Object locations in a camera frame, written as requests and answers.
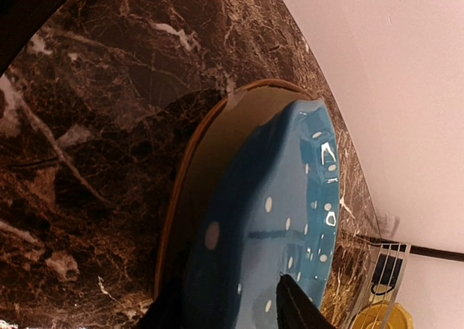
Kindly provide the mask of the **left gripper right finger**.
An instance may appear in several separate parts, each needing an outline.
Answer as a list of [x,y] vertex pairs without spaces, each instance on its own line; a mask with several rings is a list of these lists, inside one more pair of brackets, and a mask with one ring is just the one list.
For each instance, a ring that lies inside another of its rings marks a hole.
[[278,328],[334,329],[290,275],[280,275],[276,309]]

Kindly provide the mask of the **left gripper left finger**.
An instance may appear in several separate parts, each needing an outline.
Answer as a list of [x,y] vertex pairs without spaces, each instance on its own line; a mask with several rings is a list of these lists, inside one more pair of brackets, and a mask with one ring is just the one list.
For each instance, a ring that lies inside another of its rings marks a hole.
[[185,328],[182,294],[182,277],[171,278],[162,287],[159,296],[151,304],[146,314],[139,320],[139,327],[143,329]]

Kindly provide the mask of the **blue polka dot plate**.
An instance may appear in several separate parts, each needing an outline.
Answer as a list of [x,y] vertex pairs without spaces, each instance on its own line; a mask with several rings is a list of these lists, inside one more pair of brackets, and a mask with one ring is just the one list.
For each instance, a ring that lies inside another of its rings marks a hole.
[[256,128],[199,227],[183,290],[185,328],[278,328],[290,275],[320,310],[339,224],[336,134],[322,101],[295,101]]

